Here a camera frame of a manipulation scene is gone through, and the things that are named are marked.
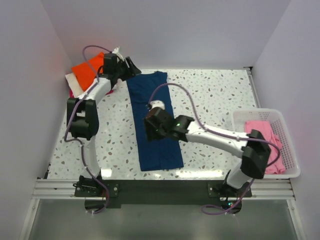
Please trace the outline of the blue mickey t-shirt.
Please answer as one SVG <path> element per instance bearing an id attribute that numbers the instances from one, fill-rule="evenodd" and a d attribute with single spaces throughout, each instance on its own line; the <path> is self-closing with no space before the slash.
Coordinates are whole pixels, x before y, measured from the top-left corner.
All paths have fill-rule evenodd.
<path id="1" fill-rule="evenodd" d="M 140 74 L 127 81 L 135 125 L 140 170 L 173 170 L 184 166 L 180 144 L 170 138 L 147 140 L 144 118 L 153 91 L 167 82 L 166 72 Z"/>

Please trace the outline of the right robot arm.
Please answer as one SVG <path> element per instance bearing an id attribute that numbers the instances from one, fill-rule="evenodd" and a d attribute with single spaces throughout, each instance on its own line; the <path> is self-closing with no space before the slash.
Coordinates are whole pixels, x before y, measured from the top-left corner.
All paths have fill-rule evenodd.
<path id="1" fill-rule="evenodd" d="M 186 115 L 171 116 L 161 107 L 153 107 L 143 120 L 148 141 L 170 138 L 175 141 L 208 145 L 226 151 L 240 159 L 229 170 L 216 191 L 235 196 L 250 180 L 265 176 L 271 149 L 258 130 L 251 133 L 232 132 L 213 126 L 201 125 Z"/>

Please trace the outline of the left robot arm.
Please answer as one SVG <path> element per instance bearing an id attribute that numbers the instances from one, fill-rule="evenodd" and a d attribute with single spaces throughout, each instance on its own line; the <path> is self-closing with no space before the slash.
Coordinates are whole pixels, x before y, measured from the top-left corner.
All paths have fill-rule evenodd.
<path id="1" fill-rule="evenodd" d="M 64 141 L 79 142 L 84 167 L 81 176 L 91 178 L 85 189 L 92 196 L 99 196 L 104 190 L 104 184 L 96 179 L 101 173 L 96 154 L 96 135 L 100 126 L 97 105 L 118 80 L 127 81 L 141 73 L 129 56 L 123 57 L 116 51 L 106 53 L 102 66 L 94 72 L 93 83 L 80 96 L 67 100 Z"/>

